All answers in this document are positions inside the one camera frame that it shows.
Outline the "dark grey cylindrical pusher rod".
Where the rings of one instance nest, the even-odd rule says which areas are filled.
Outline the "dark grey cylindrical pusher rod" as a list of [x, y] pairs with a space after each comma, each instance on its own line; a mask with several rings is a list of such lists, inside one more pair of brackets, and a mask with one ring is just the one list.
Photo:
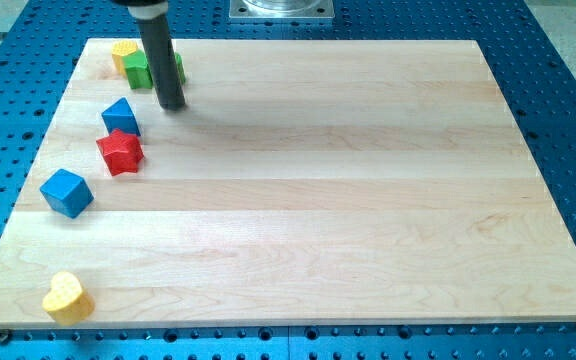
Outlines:
[[166, 111], [181, 110], [185, 97], [166, 16], [137, 19], [136, 23], [160, 107]]

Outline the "white and black rod mount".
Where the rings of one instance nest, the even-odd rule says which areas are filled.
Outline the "white and black rod mount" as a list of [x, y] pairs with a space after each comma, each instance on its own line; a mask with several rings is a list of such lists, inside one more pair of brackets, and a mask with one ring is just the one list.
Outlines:
[[152, 20], [165, 15], [169, 9], [167, 0], [112, 0], [117, 5], [124, 6], [137, 20]]

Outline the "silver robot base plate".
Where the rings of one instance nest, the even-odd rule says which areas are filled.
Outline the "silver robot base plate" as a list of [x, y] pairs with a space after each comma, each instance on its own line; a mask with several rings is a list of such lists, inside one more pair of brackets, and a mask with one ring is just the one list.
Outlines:
[[332, 19], [333, 0], [230, 0], [231, 19]]

